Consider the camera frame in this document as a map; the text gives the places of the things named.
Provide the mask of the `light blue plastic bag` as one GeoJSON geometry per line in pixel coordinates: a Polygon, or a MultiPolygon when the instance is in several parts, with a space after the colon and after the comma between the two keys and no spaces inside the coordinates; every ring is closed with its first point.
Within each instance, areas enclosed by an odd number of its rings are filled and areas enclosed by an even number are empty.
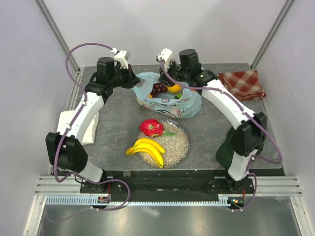
{"type": "Polygon", "coordinates": [[[201,109],[201,95],[188,88],[183,88],[179,93],[160,93],[158,97],[150,98],[153,84],[158,82],[159,74],[154,72],[142,72],[136,75],[140,78],[141,84],[137,84],[133,91],[139,105],[170,118],[191,118],[201,109]],[[177,100],[175,95],[182,94],[177,100]]]}

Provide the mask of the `red fake dragon fruit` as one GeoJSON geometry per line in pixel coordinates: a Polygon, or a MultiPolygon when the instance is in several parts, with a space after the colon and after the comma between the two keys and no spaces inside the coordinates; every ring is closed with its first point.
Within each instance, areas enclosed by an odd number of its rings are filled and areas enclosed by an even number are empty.
{"type": "Polygon", "coordinates": [[[176,132],[169,132],[164,125],[157,119],[147,119],[141,122],[139,129],[146,136],[159,137],[159,136],[174,136],[176,132]]]}

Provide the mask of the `yellow fake banana bunch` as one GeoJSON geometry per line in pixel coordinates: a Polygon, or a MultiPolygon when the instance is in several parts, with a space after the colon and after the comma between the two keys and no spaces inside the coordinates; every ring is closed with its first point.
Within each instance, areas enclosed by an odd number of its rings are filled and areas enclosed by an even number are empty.
{"type": "Polygon", "coordinates": [[[165,149],[158,142],[149,138],[138,139],[132,147],[126,150],[125,154],[126,156],[131,156],[138,152],[148,154],[159,168],[164,167],[162,155],[165,154],[165,149]]]}

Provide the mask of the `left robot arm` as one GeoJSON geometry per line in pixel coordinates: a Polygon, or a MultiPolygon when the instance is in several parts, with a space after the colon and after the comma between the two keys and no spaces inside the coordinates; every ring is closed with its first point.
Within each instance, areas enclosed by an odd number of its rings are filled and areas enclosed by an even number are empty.
{"type": "Polygon", "coordinates": [[[99,58],[96,72],[83,89],[83,96],[70,119],[55,133],[48,133],[45,142],[50,164],[66,170],[91,185],[96,193],[108,188],[106,172],[89,161],[82,146],[88,126],[117,87],[133,88],[140,79],[135,76],[125,56],[99,58]]]}

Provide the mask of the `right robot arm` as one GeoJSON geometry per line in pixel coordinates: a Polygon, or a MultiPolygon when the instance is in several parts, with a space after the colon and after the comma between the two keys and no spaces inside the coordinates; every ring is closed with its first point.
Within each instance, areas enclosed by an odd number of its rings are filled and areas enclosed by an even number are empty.
{"type": "Polygon", "coordinates": [[[179,57],[180,63],[176,63],[167,48],[157,54],[157,62],[161,64],[159,80],[169,86],[180,85],[197,91],[229,120],[232,127],[216,152],[216,159],[229,175],[225,181],[227,191],[238,193],[249,175],[253,156],[263,150],[266,115],[243,105],[211,70],[202,67],[194,49],[180,51],[179,57]]]}

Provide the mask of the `yellow fake lemon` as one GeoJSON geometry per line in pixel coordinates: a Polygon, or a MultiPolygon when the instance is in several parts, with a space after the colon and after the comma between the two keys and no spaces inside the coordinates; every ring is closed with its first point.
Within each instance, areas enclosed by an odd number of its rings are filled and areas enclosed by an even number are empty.
{"type": "Polygon", "coordinates": [[[181,90],[182,90],[182,87],[175,84],[173,86],[168,86],[167,87],[167,90],[170,92],[170,93],[179,93],[181,90]]]}

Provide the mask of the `dark purple fake grapes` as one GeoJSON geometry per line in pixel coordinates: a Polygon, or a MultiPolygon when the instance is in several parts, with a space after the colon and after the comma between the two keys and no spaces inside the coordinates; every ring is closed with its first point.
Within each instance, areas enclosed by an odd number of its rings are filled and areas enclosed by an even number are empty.
{"type": "Polygon", "coordinates": [[[153,84],[152,91],[150,92],[149,97],[155,98],[158,97],[160,93],[166,93],[168,91],[166,84],[164,83],[155,83],[153,84]]]}

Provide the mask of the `white folded towel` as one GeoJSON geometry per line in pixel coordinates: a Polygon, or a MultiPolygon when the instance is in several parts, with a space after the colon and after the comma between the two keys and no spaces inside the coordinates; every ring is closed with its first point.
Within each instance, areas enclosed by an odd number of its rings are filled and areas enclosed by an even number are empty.
{"type": "MultiPolygon", "coordinates": [[[[59,122],[57,126],[57,131],[61,129],[62,126],[65,125],[65,123],[69,120],[69,118],[72,116],[74,110],[69,110],[69,111],[63,111],[60,113],[59,116],[59,122]]],[[[93,120],[91,121],[90,125],[88,126],[83,140],[82,140],[82,145],[88,145],[88,144],[93,144],[95,141],[95,131],[97,128],[99,120],[99,112],[94,116],[93,120]]]]}

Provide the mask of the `red checkered cloth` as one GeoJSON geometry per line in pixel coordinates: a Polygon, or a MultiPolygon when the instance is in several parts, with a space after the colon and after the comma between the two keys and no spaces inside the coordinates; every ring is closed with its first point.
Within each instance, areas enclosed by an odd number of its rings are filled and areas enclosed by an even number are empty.
{"type": "Polygon", "coordinates": [[[239,101],[261,100],[266,96],[256,70],[220,73],[218,79],[239,101]]]}

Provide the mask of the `speckled round plate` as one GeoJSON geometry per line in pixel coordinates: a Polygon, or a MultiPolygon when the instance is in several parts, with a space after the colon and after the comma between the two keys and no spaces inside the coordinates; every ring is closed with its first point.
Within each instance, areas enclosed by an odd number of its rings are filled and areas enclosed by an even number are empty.
{"type": "MultiPolygon", "coordinates": [[[[149,138],[158,142],[164,149],[165,154],[162,155],[164,159],[164,167],[171,168],[182,162],[188,155],[190,149],[190,139],[188,134],[185,132],[179,124],[175,123],[170,119],[157,119],[169,132],[176,132],[174,136],[159,136],[159,137],[149,137],[140,131],[138,139],[149,138]]],[[[153,167],[157,167],[155,161],[146,153],[138,152],[142,159],[153,167]]]]}

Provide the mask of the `dark green baseball cap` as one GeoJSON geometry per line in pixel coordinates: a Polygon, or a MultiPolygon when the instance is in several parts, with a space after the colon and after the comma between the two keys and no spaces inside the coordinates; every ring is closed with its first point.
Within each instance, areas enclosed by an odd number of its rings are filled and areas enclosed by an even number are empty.
{"type": "Polygon", "coordinates": [[[233,160],[233,155],[239,154],[240,156],[247,157],[251,152],[257,150],[257,154],[260,154],[264,147],[265,135],[258,136],[240,134],[233,128],[231,128],[223,144],[216,152],[216,160],[226,170],[230,168],[233,160]]]}

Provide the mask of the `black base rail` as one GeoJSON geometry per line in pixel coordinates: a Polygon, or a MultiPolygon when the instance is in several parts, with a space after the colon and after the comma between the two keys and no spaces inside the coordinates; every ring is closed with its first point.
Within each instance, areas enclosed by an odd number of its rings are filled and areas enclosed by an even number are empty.
{"type": "Polygon", "coordinates": [[[108,171],[106,178],[119,182],[103,185],[84,182],[80,193],[109,193],[113,201],[124,201],[130,194],[131,202],[188,202],[214,201],[220,194],[254,192],[251,178],[234,181],[225,170],[108,171]]]}

